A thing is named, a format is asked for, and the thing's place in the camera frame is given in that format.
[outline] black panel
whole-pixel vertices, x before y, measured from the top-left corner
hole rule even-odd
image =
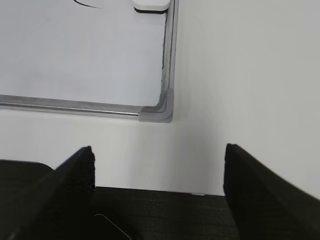
[[[320,239],[320,202],[237,145],[226,149],[224,191],[240,239]]]

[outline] black fabric surface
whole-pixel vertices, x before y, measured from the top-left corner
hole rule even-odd
[[[144,240],[239,239],[223,196],[98,187],[91,204]]]
[[[1,192],[10,194],[0,196],[0,239],[83,239],[95,189],[94,161],[86,147],[55,171],[43,165],[2,162],[0,179],[7,187]],[[14,190],[9,190],[11,182]]]
[[[320,239],[320,201],[237,145],[226,149],[224,191],[241,240]]]
[[[108,187],[93,192],[93,161],[90,148],[58,172],[40,163],[0,160],[0,239],[7,239],[8,227],[15,233],[10,240],[239,239],[224,197]]]

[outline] white wall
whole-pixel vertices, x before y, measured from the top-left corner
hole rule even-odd
[[[100,186],[223,195],[237,143],[320,198],[320,2],[181,0],[170,124],[0,111],[0,158],[91,145]]]

